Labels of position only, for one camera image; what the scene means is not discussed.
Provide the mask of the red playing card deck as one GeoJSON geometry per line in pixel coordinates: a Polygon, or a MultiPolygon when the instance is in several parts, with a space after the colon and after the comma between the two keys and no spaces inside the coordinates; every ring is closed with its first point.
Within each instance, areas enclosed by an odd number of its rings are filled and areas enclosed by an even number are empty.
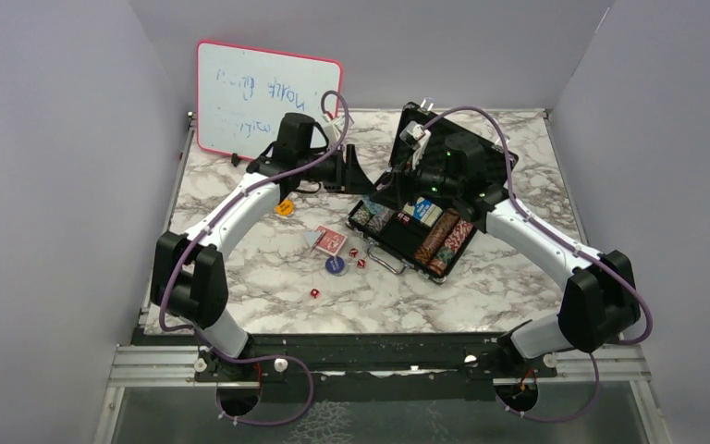
{"type": "Polygon", "coordinates": [[[312,248],[330,256],[337,256],[347,243],[348,236],[326,226],[318,226],[312,236],[312,248]]]}

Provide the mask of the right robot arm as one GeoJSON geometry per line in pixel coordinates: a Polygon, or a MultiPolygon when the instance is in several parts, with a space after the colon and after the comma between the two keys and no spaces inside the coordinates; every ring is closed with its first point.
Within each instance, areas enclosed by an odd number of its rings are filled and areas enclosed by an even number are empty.
{"type": "Polygon", "coordinates": [[[649,314],[630,259],[581,244],[532,213],[514,193],[513,156],[466,130],[428,129],[396,137],[389,169],[371,198],[399,209],[426,198],[444,210],[449,235],[465,223],[513,247],[563,291],[556,314],[528,321],[499,339],[498,368],[519,376],[550,352],[594,352],[649,314]]]}

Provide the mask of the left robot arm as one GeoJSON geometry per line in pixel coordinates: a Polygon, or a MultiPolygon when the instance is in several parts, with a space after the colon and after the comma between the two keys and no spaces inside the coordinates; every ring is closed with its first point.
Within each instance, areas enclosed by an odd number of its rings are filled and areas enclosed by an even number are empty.
{"type": "Polygon", "coordinates": [[[274,142],[252,160],[239,183],[208,216],[182,234],[167,231],[156,243],[150,300],[161,315],[189,327],[220,352],[218,366],[231,379],[250,374],[249,334],[228,312],[225,262],[242,238],[303,181],[331,193],[367,195],[375,186],[352,145],[312,147],[323,126],[313,117],[287,113],[274,142]]]}

